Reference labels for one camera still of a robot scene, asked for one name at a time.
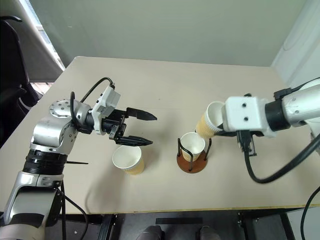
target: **paper cup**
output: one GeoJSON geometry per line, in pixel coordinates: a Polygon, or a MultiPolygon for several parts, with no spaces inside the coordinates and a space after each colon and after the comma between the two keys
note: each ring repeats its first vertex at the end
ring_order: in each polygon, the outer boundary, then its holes
{"type": "MultiPolygon", "coordinates": [[[[193,161],[197,160],[201,152],[205,149],[206,141],[196,132],[188,132],[180,139],[181,145],[189,150],[193,155],[193,161]]],[[[191,161],[189,153],[182,149],[182,155],[188,162],[191,161]]]]}
{"type": "Polygon", "coordinates": [[[223,123],[221,109],[225,104],[221,101],[213,101],[206,108],[205,113],[198,121],[195,131],[204,139],[212,138],[215,133],[222,131],[218,128],[223,123]]]}
{"type": "Polygon", "coordinates": [[[137,175],[145,168],[141,148],[138,146],[121,146],[112,155],[113,164],[127,174],[137,175]]]}

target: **shoe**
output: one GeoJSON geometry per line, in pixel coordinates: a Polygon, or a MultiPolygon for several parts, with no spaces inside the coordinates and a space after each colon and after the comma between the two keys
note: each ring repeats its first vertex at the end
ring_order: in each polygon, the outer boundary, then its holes
{"type": "Polygon", "coordinates": [[[216,231],[209,226],[203,226],[195,234],[196,240],[221,240],[216,231]]]}
{"type": "Polygon", "coordinates": [[[164,240],[165,232],[158,225],[148,226],[136,240],[164,240]]]}

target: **chair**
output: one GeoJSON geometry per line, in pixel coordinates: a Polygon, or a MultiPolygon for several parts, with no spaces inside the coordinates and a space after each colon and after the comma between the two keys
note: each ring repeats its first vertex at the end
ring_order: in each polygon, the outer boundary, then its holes
{"type": "Polygon", "coordinates": [[[42,97],[29,82],[18,35],[7,20],[22,22],[0,17],[0,147],[42,97]]]}

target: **table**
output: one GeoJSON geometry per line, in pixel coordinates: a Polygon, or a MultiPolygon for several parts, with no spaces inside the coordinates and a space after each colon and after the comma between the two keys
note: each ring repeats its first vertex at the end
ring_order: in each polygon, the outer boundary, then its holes
{"type": "MultiPolygon", "coordinates": [[[[132,213],[184,210],[297,208],[306,204],[320,183],[320,158],[310,155],[294,170],[269,184],[251,180],[235,137],[214,137],[208,164],[188,174],[177,165],[177,138],[192,132],[212,101],[229,96],[253,96],[270,101],[284,88],[270,67],[214,65],[120,58],[76,57],[39,103],[27,114],[0,150],[0,211],[23,168],[30,139],[49,105],[76,99],[102,77],[111,77],[121,94],[117,109],[132,107],[157,116],[157,121],[128,119],[125,136],[141,136],[154,143],[142,147],[143,173],[131,176],[117,169],[112,154],[118,147],[108,136],[78,134],[66,164],[66,195],[88,213],[132,213]]],[[[91,106],[106,87],[101,84],[87,99],[91,106]]],[[[307,126],[280,131],[276,138],[256,137],[257,156],[251,158],[259,177],[289,162],[310,141],[307,126]]],[[[320,206],[320,196],[313,200],[320,206]]],[[[67,213],[78,213],[69,203],[67,213]]]]}

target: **floor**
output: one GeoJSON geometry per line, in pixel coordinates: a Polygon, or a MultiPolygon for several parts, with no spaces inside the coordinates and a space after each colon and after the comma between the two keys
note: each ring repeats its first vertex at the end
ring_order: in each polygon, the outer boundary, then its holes
{"type": "MultiPolygon", "coordinates": [[[[288,218],[294,234],[295,240],[302,240],[300,232],[300,222],[303,209],[288,212],[288,218]]],[[[304,220],[304,236],[308,240],[319,240],[320,236],[320,207],[308,209],[304,220]]]]}
{"type": "MultiPolygon", "coordinates": [[[[135,240],[148,226],[158,224],[165,231],[166,240],[194,240],[196,231],[203,225],[213,227],[221,240],[245,240],[243,229],[238,225],[238,212],[185,211],[162,213],[119,214],[116,226],[120,232],[112,240],[135,240]]],[[[257,240],[287,240],[279,216],[268,216],[253,222],[257,240]]],[[[79,239],[84,223],[67,222],[67,239],[79,239]]],[[[90,224],[85,240],[98,239],[100,225],[90,224]]],[[[61,239],[61,222],[47,227],[46,240],[61,239]]]]}

